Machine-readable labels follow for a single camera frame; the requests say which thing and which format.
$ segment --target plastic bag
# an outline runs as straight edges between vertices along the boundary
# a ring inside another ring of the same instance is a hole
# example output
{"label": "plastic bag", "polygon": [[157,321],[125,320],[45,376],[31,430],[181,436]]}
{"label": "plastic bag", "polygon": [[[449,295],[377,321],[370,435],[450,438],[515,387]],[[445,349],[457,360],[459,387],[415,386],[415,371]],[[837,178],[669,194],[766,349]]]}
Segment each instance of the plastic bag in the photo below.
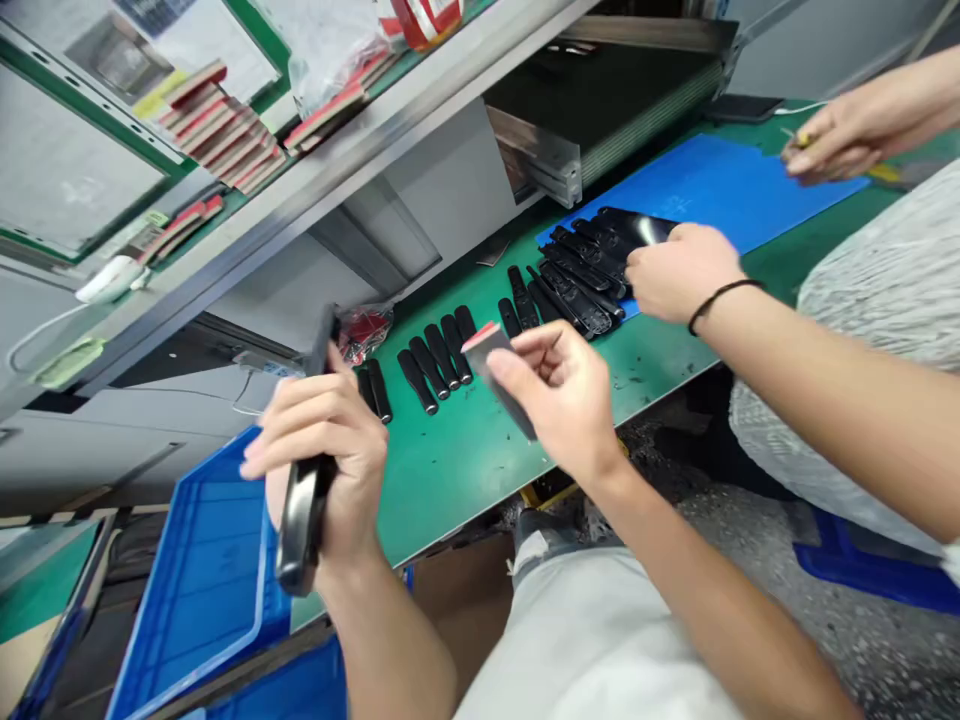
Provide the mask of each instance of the plastic bag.
{"label": "plastic bag", "polygon": [[386,340],[393,326],[393,304],[358,305],[338,310],[340,339],[337,347],[348,365],[361,365]]}
{"label": "plastic bag", "polygon": [[290,89],[304,120],[390,45],[369,0],[255,0],[290,48]]}

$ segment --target power cord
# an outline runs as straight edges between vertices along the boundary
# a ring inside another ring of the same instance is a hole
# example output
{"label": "power cord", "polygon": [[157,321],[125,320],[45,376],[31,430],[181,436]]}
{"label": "power cord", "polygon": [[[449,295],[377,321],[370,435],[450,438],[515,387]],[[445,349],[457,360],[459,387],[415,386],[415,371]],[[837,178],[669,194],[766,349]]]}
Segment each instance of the power cord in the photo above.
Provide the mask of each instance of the power cord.
{"label": "power cord", "polygon": [[253,408],[238,406],[237,403],[240,402],[240,399],[244,396],[244,393],[247,392],[247,388],[250,387],[250,381],[253,379],[253,370],[247,370],[247,379],[243,382],[243,387],[240,388],[240,392],[237,394],[236,398],[228,398],[223,395],[214,395],[213,393],[205,393],[202,390],[184,390],[182,388],[138,388],[138,387],[129,387],[129,388],[105,388],[106,390],[119,390],[123,392],[178,392],[184,393],[185,395],[200,395],[202,397],[213,398],[214,400],[225,400],[230,403],[230,409],[234,412],[240,413],[241,415],[250,415],[252,417],[260,417],[263,415],[263,412],[260,410],[254,410]]}
{"label": "power cord", "polygon": [[813,110],[814,108],[823,107],[828,104],[829,100],[822,100],[818,103],[811,103],[810,105],[804,105],[802,108],[777,108],[773,111],[774,115],[796,115],[798,113],[806,112],[807,110]]}
{"label": "power cord", "polygon": [[66,320],[71,315],[75,315],[76,313],[83,310],[85,307],[87,307],[87,305],[76,305],[70,308],[69,310],[67,310],[66,312],[60,313],[56,317],[50,318],[49,320],[42,323],[41,325],[38,325],[36,328],[28,332],[22,338],[20,338],[16,342],[16,344],[14,344],[14,346],[7,351],[7,358],[6,358],[7,369],[10,370],[10,372],[12,372],[14,375],[22,375],[23,373],[26,373],[27,372],[26,368],[22,367],[17,363],[17,355],[20,354],[20,351],[23,350],[23,348],[26,347],[29,343],[33,342],[37,338],[37,336],[40,335],[40,333],[42,333],[44,330],[46,330],[47,328],[53,325],[56,325],[58,322],[62,320]]}

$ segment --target green workbench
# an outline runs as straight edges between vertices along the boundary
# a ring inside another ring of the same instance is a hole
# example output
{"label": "green workbench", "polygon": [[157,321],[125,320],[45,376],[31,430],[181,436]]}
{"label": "green workbench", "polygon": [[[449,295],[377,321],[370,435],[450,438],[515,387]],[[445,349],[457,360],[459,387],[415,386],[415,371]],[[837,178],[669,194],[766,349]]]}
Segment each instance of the green workbench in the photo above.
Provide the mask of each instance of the green workbench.
{"label": "green workbench", "polygon": [[[762,125],[701,123],[681,137],[707,132],[766,155],[779,154],[786,136],[780,128],[797,129],[809,113],[775,117]],[[585,193],[596,197],[644,164],[619,168]],[[747,273],[762,280],[768,292],[794,305],[804,278],[827,253],[888,207],[901,194],[869,187],[790,232],[749,253]],[[423,412],[396,360],[429,323],[470,308],[477,327],[500,321],[497,302],[510,297],[507,267],[536,265],[541,257],[535,237],[556,225],[569,211],[541,200],[514,219],[488,242],[509,238],[511,244],[496,267],[476,264],[478,250],[397,305],[396,324],[376,351],[393,407],[379,530],[387,557],[399,565],[449,535],[464,523],[554,467],[539,443],[528,443],[490,391],[476,379],[440,402],[439,412]],[[658,399],[718,361],[686,328],[640,315],[592,343],[610,365],[613,417],[617,425],[643,412]],[[298,601],[292,627],[315,615],[316,599]]]}

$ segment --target blue mat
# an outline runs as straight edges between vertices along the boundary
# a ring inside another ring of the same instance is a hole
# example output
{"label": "blue mat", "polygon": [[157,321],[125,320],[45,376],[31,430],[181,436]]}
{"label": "blue mat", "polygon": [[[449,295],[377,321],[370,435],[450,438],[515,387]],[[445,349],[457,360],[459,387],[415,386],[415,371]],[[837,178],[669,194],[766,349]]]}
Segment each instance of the blue mat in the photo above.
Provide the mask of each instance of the blue mat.
{"label": "blue mat", "polygon": [[[568,229],[578,218],[593,219],[604,205],[656,215],[675,222],[712,225],[741,255],[768,243],[804,220],[826,210],[869,181],[863,178],[804,188],[784,171],[780,158],[759,149],[697,135],[661,155],[561,223]],[[553,228],[537,236],[540,246]],[[623,303],[627,317],[637,303]]]}

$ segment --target smartphone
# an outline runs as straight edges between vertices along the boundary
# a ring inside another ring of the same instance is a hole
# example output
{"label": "smartphone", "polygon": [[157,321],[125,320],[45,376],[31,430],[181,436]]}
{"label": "smartphone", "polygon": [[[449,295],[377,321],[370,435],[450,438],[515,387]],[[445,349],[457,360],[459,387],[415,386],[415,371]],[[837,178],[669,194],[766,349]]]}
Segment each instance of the smartphone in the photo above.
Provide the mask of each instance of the smartphone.
{"label": "smartphone", "polygon": [[[331,340],[337,341],[339,334],[336,306],[325,305],[313,352],[304,367],[307,375],[323,375],[331,371],[327,348]],[[306,597],[313,589],[320,562],[323,509],[336,476],[337,461],[330,455],[321,454],[290,465],[287,497],[280,518],[276,567],[277,581],[288,595]]]}
{"label": "smartphone", "polygon": [[781,105],[783,98],[727,93],[707,105],[703,114],[708,120],[757,124],[773,117],[773,111]]}

